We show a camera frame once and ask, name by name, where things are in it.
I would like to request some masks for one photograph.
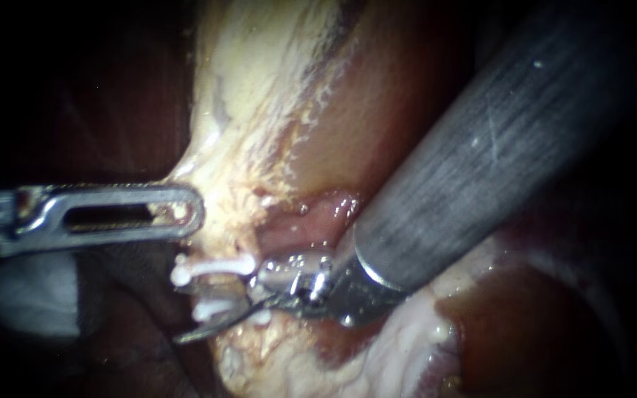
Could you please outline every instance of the gray instrument shaft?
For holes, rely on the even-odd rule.
[[[337,319],[365,324],[429,283],[635,108],[635,58],[611,16],[553,1],[514,33],[344,237]]]

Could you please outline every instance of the clip applier jaw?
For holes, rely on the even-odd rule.
[[[198,230],[204,215],[202,197],[183,186],[0,190],[0,258],[106,243],[180,239]]]
[[[331,290],[332,268],[332,251],[309,248],[265,260],[246,280],[243,294],[198,281],[179,287],[176,291],[196,296],[199,301],[226,301],[232,306],[174,341],[189,343],[218,335],[261,310],[280,310],[298,318],[326,317],[324,301]]]

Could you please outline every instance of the metal jaw tip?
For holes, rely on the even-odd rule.
[[[127,218],[120,218],[125,212],[129,213]],[[182,186],[25,186],[3,190],[0,258],[106,243],[180,239],[198,230],[204,215],[202,197]]]

